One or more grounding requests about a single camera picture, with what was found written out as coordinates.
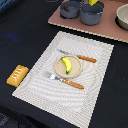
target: fork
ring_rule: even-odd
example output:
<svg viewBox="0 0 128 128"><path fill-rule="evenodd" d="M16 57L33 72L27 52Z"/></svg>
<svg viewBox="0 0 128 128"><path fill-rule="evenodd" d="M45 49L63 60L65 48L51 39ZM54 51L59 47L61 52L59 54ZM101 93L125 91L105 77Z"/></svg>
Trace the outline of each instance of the fork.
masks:
<svg viewBox="0 0 128 128"><path fill-rule="evenodd" d="M53 79L53 80L60 80L61 82L65 83L65 84L68 84L68 85L71 85L73 87L76 87L78 89L84 89L84 86L83 85L80 85L78 83L75 83L75 82L72 82L72 81L69 81L67 79L62 79L62 78L59 78L58 76L50 73L50 72L47 72L47 71L44 71L43 72L43 76L44 77L47 77L49 79Z"/></svg>

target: gray cup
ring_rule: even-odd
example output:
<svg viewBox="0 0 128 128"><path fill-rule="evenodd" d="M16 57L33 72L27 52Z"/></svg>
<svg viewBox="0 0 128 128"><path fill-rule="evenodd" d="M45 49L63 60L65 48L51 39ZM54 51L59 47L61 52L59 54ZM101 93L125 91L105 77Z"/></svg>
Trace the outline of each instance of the gray cup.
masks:
<svg viewBox="0 0 128 128"><path fill-rule="evenodd" d="M80 4L76 1L66 1L60 6L60 13L65 18L75 18L79 15Z"/></svg>
<svg viewBox="0 0 128 128"><path fill-rule="evenodd" d="M80 19L86 25L95 25L101 21L103 7L99 4L91 6L89 3L81 7Z"/></svg>

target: fork tines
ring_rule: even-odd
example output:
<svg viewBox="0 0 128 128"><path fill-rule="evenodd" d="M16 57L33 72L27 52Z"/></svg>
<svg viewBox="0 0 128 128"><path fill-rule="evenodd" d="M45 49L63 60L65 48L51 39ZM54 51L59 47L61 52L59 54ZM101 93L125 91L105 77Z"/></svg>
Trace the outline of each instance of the fork tines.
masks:
<svg viewBox="0 0 128 128"><path fill-rule="evenodd" d="M48 71L43 71L43 75L45 75L45 77L50 78L50 76L52 75L50 72Z"/></svg>

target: plate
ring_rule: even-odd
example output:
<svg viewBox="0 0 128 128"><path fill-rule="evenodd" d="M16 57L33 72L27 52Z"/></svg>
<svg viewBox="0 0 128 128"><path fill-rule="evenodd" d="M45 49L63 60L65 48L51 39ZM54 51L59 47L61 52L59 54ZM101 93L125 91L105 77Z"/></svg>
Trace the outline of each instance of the plate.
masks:
<svg viewBox="0 0 128 128"><path fill-rule="evenodd" d="M56 61L55 63L55 70L56 73L61 76L62 78L74 78L77 77L81 71L82 71L82 64L81 61L78 57L73 56L73 55L66 55L62 56L66 57L71 61L71 71L69 74L66 74L66 66L62 62L61 58Z"/></svg>

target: striped placemat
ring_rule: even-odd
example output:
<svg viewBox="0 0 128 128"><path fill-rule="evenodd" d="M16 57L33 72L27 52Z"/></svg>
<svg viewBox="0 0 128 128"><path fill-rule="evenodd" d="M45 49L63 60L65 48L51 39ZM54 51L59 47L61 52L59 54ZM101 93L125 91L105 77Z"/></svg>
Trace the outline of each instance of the striped placemat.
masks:
<svg viewBox="0 0 128 128"><path fill-rule="evenodd" d="M82 84L83 90L43 77L44 70L57 75L54 64L64 54L56 49L97 59L96 63L80 60L83 70L72 81ZM110 44L60 31L12 95L80 128L87 128L112 50Z"/></svg>

